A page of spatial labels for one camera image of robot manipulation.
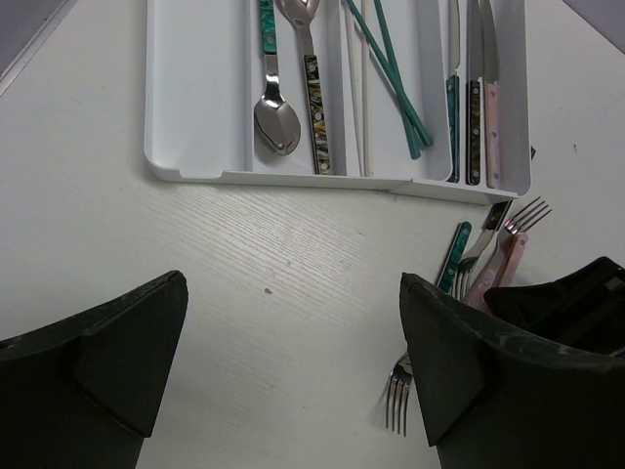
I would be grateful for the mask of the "green handled spoon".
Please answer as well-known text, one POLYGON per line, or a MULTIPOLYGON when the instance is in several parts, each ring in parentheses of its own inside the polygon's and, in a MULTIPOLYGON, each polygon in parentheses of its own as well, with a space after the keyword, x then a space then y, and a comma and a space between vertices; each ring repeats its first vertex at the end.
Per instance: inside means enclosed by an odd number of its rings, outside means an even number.
POLYGON ((268 148, 285 156, 299 145, 301 124, 295 110, 280 91, 274 2, 260 0, 258 5, 265 90, 254 106, 254 122, 268 148))

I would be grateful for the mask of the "green handled fork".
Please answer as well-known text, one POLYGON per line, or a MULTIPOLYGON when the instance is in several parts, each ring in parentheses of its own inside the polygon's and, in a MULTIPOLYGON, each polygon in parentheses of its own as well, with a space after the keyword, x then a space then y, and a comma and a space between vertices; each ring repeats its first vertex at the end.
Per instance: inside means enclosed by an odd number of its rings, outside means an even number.
MULTIPOLYGON (((473 226, 470 222, 462 222, 458 225, 452 238, 436 281, 436 287, 445 293, 450 293, 452 290, 458 266, 472 229, 473 226)), ((412 382, 411 362, 408 352, 405 352, 390 372, 385 398, 386 428, 403 437, 407 434, 407 408, 412 382)))

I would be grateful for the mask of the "white chopstick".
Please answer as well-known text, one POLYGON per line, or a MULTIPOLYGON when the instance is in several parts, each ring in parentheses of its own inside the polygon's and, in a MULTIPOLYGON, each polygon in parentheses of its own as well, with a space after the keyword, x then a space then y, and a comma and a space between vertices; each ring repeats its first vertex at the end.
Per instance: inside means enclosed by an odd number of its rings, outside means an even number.
POLYGON ((373 166, 372 166, 372 160, 370 156, 369 100, 368 100, 369 46, 366 41, 365 35, 362 35, 360 60, 361 60, 363 174, 365 177, 372 177, 373 166))
POLYGON ((357 150, 357 158, 358 158, 358 171, 359 176, 364 176, 364 154, 363 154, 363 142, 362 142, 362 134, 361 134, 361 112, 360 112, 360 99, 358 97, 357 85, 358 85, 358 77, 355 69, 355 50, 354 50, 354 21, 352 17, 352 12, 349 8, 349 5, 342 1, 342 6, 345 11, 345 26, 346 26, 346 35, 347 35, 347 47, 348 47, 348 62, 350 69, 350 81, 351 81, 351 94, 352 94, 352 104, 353 104, 353 114, 354 114, 354 131, 356 137, 356 150, 357 150))

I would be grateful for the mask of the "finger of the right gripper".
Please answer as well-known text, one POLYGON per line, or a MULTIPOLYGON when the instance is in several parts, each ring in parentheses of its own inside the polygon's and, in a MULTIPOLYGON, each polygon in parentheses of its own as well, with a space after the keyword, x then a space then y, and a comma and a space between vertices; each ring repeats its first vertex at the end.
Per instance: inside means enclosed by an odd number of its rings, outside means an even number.
POLYGON ((624 268, 600 257, 552 282, 484 294, 496 318, 542 338, 611 357, 624 355, 624 268))

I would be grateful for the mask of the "green handled knife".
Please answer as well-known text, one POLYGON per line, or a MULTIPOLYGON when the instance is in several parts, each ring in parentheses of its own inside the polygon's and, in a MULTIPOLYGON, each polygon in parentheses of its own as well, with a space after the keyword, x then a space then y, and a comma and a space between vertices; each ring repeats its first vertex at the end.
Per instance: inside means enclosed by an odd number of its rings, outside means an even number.
POLYGON ((448 77, 446 79, 447 111, 452 156, 452 172, 448 181, 460 179, 460 104, 458 68, 461 62, 461 21, 458 0, 447 1, 448 13, 448 77))

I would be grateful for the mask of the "pink handled fork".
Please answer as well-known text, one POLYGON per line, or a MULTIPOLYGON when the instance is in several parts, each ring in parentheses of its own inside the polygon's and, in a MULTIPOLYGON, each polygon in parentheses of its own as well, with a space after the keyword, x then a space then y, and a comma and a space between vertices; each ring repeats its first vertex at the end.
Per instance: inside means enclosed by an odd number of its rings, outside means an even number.
POLYGON ((505 244, 504 260, 495 277, 495 287, 507 287, 512 284, 528 244, 528 232, 551 212, 548 202, 538 196, 505 224, 504 229, 510 235, 510 239, 505 244))

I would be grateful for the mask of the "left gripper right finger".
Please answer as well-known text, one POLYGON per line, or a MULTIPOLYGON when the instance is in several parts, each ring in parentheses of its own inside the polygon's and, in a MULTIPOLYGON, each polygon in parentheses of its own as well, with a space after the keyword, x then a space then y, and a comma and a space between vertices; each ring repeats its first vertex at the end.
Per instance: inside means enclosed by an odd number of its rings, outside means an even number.
POLYGON ((399 309, 444 468, 620 468, 624 362, 531 334, 414 274, 399 309))

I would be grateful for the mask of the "pink handled spoon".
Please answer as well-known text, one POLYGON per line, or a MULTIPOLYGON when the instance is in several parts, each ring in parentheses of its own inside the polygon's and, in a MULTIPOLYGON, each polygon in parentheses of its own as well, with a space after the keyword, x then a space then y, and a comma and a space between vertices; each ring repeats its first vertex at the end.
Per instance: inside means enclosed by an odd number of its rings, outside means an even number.
POLYGON ((487 307, 483 298, 484 293, 493 286, 499 269, 506 257, 506 249, 509 245, 510 234, 502 229, 497 236, 494 252, 479 272, 467 296, 466 304, 478 311, 487 313, 487 307))

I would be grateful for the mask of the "dark handled knife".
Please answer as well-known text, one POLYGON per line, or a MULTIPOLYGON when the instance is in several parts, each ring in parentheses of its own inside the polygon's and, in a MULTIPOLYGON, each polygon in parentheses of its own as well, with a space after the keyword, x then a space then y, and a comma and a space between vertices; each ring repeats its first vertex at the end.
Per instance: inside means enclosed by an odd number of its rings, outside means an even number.
POLYGON ((470 0, 467 9, 467 183, 481 181, 481 85, 483 74, 483 28, 479 0, 470 0))

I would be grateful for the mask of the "pink handled knife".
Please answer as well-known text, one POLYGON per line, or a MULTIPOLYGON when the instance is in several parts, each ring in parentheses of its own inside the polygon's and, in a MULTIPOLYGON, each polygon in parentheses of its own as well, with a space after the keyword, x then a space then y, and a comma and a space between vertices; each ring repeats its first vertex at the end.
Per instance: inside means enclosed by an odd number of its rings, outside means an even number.
POLYGON ((486 178, 492 189, 501 186, 499 145, 498 76, 499 56, 493 11, 489 0, 481 2, 483 29, 483 85, 486 139, 486 178))

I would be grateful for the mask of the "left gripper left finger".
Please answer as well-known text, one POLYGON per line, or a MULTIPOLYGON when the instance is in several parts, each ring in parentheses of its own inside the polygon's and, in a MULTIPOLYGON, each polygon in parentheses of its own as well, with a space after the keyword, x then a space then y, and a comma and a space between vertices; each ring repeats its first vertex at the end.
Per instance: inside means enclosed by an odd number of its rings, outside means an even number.
POLYGON ((187 280, 171 271, 2 341, 2 467, 135 467, 187 308, 187 280))

